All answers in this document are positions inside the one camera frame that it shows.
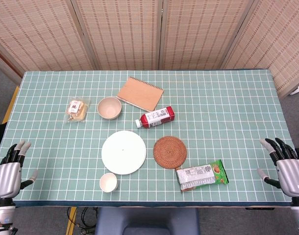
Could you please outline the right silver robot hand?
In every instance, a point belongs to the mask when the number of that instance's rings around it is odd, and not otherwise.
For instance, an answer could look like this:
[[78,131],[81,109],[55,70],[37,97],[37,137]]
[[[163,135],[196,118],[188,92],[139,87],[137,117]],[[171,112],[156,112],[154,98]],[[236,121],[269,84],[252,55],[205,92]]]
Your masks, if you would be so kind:
[[296,152],[279,138],[261,139],[260,143],[267,149],[278,179],[271,179],[263,170],[258,169],[260,178],[265,183],[281,189],[289,197],[299,197],[299,157]]

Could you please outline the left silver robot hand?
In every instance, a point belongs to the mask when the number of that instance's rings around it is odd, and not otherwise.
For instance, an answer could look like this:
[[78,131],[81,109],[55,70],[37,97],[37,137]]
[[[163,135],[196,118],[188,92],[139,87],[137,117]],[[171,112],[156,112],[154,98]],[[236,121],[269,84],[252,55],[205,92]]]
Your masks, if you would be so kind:
[[37,179],[38,170],[34,170],[29,179],[22,181],[22,167],[30,147],[31,143],[25,141],[14,144],[0,162],[0,199],[16,197]]

